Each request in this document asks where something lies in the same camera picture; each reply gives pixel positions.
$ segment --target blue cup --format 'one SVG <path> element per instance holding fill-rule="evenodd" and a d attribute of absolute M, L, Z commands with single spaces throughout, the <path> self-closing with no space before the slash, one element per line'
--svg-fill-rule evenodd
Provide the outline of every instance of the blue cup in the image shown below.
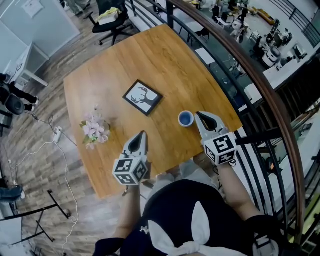
<path fill-rule="evenodd" d="M 179 114 L 178 121 L 182 127 L 189 127 L 193 124 L 195 120 L 194 115 L 190 111 L 182 111 Z"/>

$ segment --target laminate floor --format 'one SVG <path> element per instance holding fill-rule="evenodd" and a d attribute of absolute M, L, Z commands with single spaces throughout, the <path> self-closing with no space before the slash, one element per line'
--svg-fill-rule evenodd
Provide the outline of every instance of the laminate floor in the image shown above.
<path fill-rule="evenodd" d="M 98 13 L 96 4 L 93 4 L 88 11 L 94 11 L 96 17 Z M 112 39 L 100 46 L 99 39 L 106 34 L 92 34 L 93 25 L 89 20 L 76 17 L 72 20 L 81 31 L 81 35 L 55 54 L 38 72 L 49 86 L 43 87 L 31 81 L 26 92 L 40 99 L 34 114 L 46 122 L 53 115 L 51 125 L 61 126 L 63 132 L 75 141 L 69 121 L 63 80 L 84 62 L 109 48 Z M 138 31 L 129 28 L 127 32 L 135 34 Z M 10 184 L 13 184 L 13 180 L 17 180 L 25 190 L 26 198 L 17 202 L 20 213 L 51 205 L 53 202 L 47 190 L 52 190 L 61 207 L 64 210 L 70 210 L 72 215 L 77 217 L 76 204 L 65 180 L 64 156 L 56 145 L 46 144 L 37 154 L 28 156 L 17 169 L 11 169 L 8 164 L 10 159 L 12 166 L 15 166 L 27 153 L 37 151 L 45 142 L 52 140 L 53 131 L 48 124 L 41 121 L 37 123 L 28 114 L 15 117 L 12 129 L 5 137 L 0 138 L 2 169 Z M 65 252 L 68 256 L 89 256 L 93 254 L 95 243 L 99 239 L 113 234 L 122 197 L 121 194 L 117 194 L 98 199 L 77 147 L 64 135 L 61 137 L 59 146 L 66 155 L 68 164 L 66 177 L 77 200 L 79 213 L 79 221 L 68 238 L 68 243 L 64 246 Z M 212 168 L 203 154 L 196 157 L 195 162 L 200 163 L 205 169 Z M 39 215 L 23 218 L 23 238 L 34 234 Z M 72 221 L 67 220 L 57 208 L 53 208 L 44 213 L 41 224 L 55 241 L 50 242 L 43 234 L 30 240 L 32 247 L 42 248 L 44 256 L 62 255 L 62 245 L 66 242 L 66 236 L 74 225 Z"/>

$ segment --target yellow object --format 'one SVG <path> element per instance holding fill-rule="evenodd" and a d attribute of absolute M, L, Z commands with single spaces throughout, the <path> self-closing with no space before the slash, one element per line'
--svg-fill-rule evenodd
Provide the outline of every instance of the yellow object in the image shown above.
<path fill-rule="evenodd" d="M 118 13 L 120 14 L 121 11 L 118 8 L 112 7 L 110 10 L 107 10 L 104 14 L 101 14 L 97 19 L 96 22 L 100 21 L 103 17 L 106 17 L 110 14 Z"/>

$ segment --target framed picture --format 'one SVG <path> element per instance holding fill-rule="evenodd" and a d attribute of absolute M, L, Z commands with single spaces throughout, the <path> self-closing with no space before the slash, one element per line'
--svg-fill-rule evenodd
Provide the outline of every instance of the framed picture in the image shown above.
<path fill-rule="evenodd" d="M 140 80 L 137 80 L 123 98 L 148 116 L 163 96 Z"/>

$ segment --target forearm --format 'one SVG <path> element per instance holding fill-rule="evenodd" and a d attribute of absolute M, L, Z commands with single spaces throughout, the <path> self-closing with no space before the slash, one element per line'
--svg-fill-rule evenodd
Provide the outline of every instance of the forearm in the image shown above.
<path fill-rule="evenodd" d="M 140 210 L 140 186 L 129 186 L 127 194 L 123 198 L 118 224 L 113 237 L 126 238 L 133 230 L 141 217 Z"/>
<path fill-rule="evenodd" d="M 228 163 L 225 163 L 218 166 L 218 171 L 228 205 L 230 205 L 243 220 L 247 220 L 252 216 L 261 215 L 251 201 L 245 186 L 233 168 Z"/>

